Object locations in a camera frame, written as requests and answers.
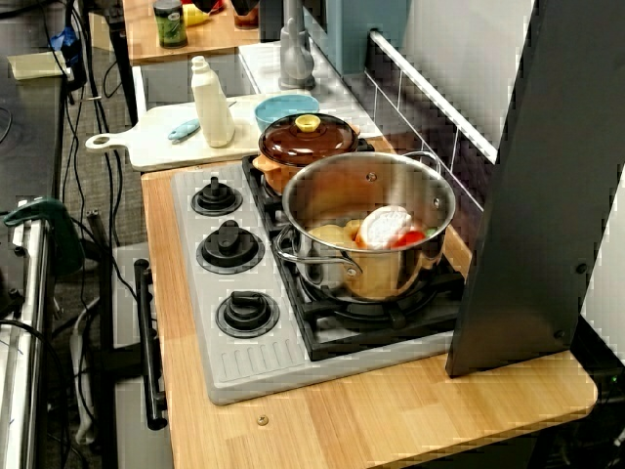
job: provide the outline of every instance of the white bottle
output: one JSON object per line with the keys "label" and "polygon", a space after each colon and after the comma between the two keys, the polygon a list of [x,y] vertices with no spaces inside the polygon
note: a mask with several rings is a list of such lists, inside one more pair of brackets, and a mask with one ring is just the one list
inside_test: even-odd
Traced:
{"label": "white bottle", "polygon": [[191,89],[204,138],[211,147],[223,147],[234,136],[234,121],[217,74],[202,56],[191,60]]}

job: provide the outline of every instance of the pot rim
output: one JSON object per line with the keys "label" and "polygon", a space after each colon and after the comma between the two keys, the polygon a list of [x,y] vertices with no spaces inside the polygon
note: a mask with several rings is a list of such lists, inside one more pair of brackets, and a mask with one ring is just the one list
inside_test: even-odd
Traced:
{"label": "pot rim", "polygon": [[[302,225],[300,225],[300,223],[295,220],[295,217],[293,217],[293,215],[291,214],[291,208],[289,206],[289,198],[291,195],[291,192],[295,190],[295,186],[297,184],[297,182],[301,179],[306,178],[306,176],[308,174],[310,174],[311,172],[315,171],[317,169],[317,167],[322,167],[325,164],[329,164],[332,161],[338,159],[338,158],[346,158],[346,157],[364,157],[364,158],[372,158],[372,157],[387,157],[390,159],[393,159],[397,162],[403,162],[404,164],[408,164],[411,165],[413,167],[416,167],[417,169],[419,169],[420,171],[428,174],[429,176],[432,176],[434,179],[441,181],[444,185],[446,185],[449,189],[449,191],[452,194],[451,197],[451,203],[450,203],[450,207],[449,207],[449,211],[447,213],[447,217],[445,218],[445,221],[440,225],[440,227],[437,228],[437,230],[430,235],[429,237],[426,237],[425,239],[422,239],[419,242],[416,242],[414,244],[409,244],[407,246],[402,246],[402,247],[396,247],[393,249],[353,249],[353,248],[349,248],[349,247],[345,247],[345,246],[338,246],[336,244],[332,244],[329,243],[327,241],[324,241],[322,239],[319,239],[316,236],[313,236],[311,234],[309,234],[309,232],[302,227]],[[289,222],[291,223],[291,225],[293,225],[298,232],[300,232],[300,234],[316,241],[319,242],[321,244],[323,244],[324,246],[327,247],[331,247],[333,249],[337,249],[339,251],[346,251],[346,252],[357,252],[359,254],[373,254],[373,255],[379,255],[379,254],[389,254],[389,253],[395,253],[395,252],[401,252],[401,251],[406,251],[408,249],[414,249],[417,248],[419,246],[422,246],[430,241],[432,241],[433,239],[437,238],[440,236],[440,234],[444,233],[445,230],[447,229],[447,227],[449,226],[449,224],[451,223],[451,220],[453,219],[455,213],[456,213],[456,197],[455,194],[453,192],[453,188],[451,187],[451,185],[445,181],[445,179],[442,177],[441,174],[439,174],[437,171],[435,171],[434,169],[430,168],[429,166],[416,161],[414,159],[408,158],[407,156],[402,156],[400,154],[393,154],[393,153],[384,153],[381,151],[355,151],[355,152],[350,152],[350,153],[342,153],[342,154],[336,154],[334,156],[328,156],[326,158],[320,159],[319,161],[316,161],[314,163],[309,164],[308,166],[302,168],[295,176],[293,176],[288,183],[286,184],[284,191],[282,191],[282,208],[284,209],[284,213],[286,214],[286,216],[289,219]]]}

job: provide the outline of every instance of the toy stove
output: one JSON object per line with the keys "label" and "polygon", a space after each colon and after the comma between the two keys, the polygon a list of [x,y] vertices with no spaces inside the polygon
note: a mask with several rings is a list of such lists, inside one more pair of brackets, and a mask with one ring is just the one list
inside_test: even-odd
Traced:
{"label": "toy stove", "polygon": [[443,259],[398,301],[325,297],[273,256],[289,222],[254,157],[172,178],[210,400],[226,405],[445,353],[462,276]]}

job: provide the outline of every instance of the sink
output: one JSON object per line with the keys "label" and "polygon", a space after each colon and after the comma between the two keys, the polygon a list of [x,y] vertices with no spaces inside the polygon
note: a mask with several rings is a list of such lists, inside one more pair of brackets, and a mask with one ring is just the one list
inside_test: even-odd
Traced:
{"label": "sink", "polygon": [[[264,43],[238,48],[237,54],[207,57],[219,76],[228,98],[280,92],[280,43]],[[360,128],[360,136],[382,135],[369,114],[343,83],[320,50],[312,45],[316,86],[311,94],[319,101],[320,112],[339,117]],[[193,102],[190,61],[144,64],[133,67],[139,117],[159,106]]]}
{"label": "sink", "polygon": [[[207,57],[227,98],[254,95],[254,86],[238,54]],[[144,64],[133,68],[139,116],[153,107],[193,102],[190,61]]]}

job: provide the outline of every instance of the black knob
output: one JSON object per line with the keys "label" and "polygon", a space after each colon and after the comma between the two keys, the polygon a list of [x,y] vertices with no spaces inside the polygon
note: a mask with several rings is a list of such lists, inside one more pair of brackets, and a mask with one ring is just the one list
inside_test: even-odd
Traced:
{"label": "black knob", "polygon": [[202,189],[197,203],[207,210],[221,210],[236,202],[234,191],[229,186],[220,183],[216,177],[211,178],[211,184]]}
{"label": "black knob", "polygon": [[202,258],[217,267],[238,267],[250,262],[259,252],[258,240],[234,220],[224,222],[202,243]]}
{"label": "black knob", "polygon": [[222,254],[231,254],[235,252],[239,242],[240,228],[235,221],[228,220],[220,226],[217,231],[217,244],[219,252]]}
{"label": "black knob", "polygon": [[254,330],[265,325],[271,309],[265,297],[253,291],[235,291],[226,306],[224,319],[238,330]]}

